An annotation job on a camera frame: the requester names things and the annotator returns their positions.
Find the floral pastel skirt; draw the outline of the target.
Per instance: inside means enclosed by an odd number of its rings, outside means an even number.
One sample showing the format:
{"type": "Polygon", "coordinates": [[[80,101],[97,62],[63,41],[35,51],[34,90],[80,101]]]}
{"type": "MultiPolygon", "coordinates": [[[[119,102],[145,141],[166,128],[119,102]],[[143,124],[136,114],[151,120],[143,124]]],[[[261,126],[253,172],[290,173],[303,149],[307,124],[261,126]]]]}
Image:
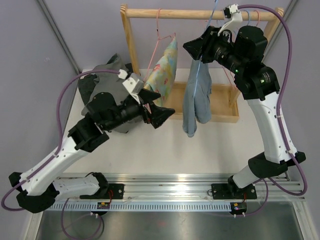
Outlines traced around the floral pastel skirt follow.
{"type": "Polygon", "coordinates": [[[144,78],[145,83],[143,88],[160,94],[160,97],[154,100],[154,103],[159,107],[164,106],[171,93],[176,79],[177,62],[178,42],[176,39],[176,34],[173,33],[172,35],[158,38],[147,68],[147,74],[144,78]],[[171,41],[164,50],[163,56],[157,61],[151,73],[149,74],[149,70],[151,69],[151,64],[157,51],[159,41],[166,38],[171,38],[171,41]]]}

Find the light blue denim skirt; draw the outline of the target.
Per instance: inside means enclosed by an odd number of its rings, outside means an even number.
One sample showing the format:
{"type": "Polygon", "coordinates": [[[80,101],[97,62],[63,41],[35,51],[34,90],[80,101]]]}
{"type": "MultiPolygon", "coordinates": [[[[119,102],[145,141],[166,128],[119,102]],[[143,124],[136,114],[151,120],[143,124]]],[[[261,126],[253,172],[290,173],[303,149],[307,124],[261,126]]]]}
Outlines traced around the light blue denim skirt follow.
{"type": "Polygon", "coordinates": [[[206,124],[212,118],[211,93],[212,79],[208,65],[193,60],[182,104],[182,129],[189,138],[195,135],[197,123],[206,124]]]}

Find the grey skirt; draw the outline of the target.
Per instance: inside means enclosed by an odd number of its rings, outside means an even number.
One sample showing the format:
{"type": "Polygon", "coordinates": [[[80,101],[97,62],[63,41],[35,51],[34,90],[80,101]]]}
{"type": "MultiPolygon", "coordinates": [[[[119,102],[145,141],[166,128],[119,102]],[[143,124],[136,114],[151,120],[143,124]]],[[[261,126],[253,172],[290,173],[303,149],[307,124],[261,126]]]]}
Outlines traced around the grey skirt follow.
{"type": "MultiPolygon", "coordinates": [[[[107,63],[97,65],[95,70],[124,70],[130,72],[131,69],[124,64],[121,56],[115,53],[107,63]]],[[[99,93],[111,93],[116,104],[120,105],[129,93],[123,85],[123,79],[118,75],[108,72],[91,73],[78,81],[78,91],[80,93],[84,108],[81,115],[85,116],[88,112],[87,104],[93,100],[93,97],[99,93]]]]}

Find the dark dotted skirt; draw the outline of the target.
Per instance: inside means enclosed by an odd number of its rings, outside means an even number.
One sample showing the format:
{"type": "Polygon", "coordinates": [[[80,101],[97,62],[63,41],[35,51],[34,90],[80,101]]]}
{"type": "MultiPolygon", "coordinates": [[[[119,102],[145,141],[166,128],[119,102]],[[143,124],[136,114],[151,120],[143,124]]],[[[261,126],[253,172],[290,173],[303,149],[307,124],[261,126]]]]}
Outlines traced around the dark dotted skirt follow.
{"type": "Polygon", "coordinates": [[[99,93],[112,94],[116,104],[120,104],[128,92],[123,86],[123,79],[117,74],[96,72],[84,76],[78,81],[78,90],[84,105],[87,105],[99,93]]]}

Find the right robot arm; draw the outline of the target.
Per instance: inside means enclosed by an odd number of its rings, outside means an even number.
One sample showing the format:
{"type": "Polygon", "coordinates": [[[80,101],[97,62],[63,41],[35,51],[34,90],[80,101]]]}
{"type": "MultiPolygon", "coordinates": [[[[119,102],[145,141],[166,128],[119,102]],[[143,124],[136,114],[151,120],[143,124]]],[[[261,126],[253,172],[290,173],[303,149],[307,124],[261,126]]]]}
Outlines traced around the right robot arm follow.
{"type": "Polygon", "coordinates": [[[268,44],[263,31],[251,25],[242,26],[235,41],[230,30],[209,26],[198,38],[183,44],[194,60],[204,64],[218,62],[234,73],[234,83],[250,106],[262,137],[264,151],[227,180],[227,193],[239,198],[260,179],[276,177],[306,160],[289,139],[282,110],[277,106],[280,85],[275,71],[262,60],[268,44]]]}

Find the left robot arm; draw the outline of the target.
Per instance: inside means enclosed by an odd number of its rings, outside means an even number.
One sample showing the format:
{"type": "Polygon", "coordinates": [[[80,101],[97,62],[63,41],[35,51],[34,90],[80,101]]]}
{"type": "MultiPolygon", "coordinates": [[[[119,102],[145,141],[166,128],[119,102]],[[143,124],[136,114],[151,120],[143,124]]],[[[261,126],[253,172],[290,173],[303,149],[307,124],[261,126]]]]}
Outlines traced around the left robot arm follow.
{"type": "Polygon", "coordinates": [[[29,171],[13,172],[11,186],[18,190],[16,200],[21,210],[40,213],[56,201],[73,197],[80,199],[110,199],[110,185],[100,172],[81,178],[60,179],[59,176],[76,161],[92,153],[109,140],[108,132],[141,117],[143,122],[159,128],[171,115],[173,108],[157,106],[160,94],[141,89],[138,100],[128,95],[117,104],[109,92],[100,92],[87,104],[88,112],[73,126],[68,135],[45,159],[29,171]]]}

